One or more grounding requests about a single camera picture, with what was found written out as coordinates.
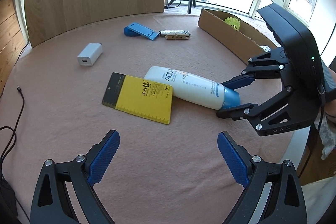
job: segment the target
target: white power adapter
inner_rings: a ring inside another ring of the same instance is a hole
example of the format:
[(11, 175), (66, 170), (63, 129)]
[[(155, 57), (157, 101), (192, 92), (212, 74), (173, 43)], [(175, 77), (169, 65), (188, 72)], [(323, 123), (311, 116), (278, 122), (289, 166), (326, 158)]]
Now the white power adapter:
[(102, 53), (103, 47), (100, 43), (89, 43), (77, 56), (78, 63), (81, 66), (93, 66)]

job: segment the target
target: yellow ruler card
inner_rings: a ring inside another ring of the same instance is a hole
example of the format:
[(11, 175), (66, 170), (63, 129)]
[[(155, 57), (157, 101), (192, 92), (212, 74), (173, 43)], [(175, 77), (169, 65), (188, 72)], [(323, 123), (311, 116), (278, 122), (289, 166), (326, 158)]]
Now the yellow ruler card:
[(169, 124), (173, 87), (112, 73), (102, 104), (152, 121)]

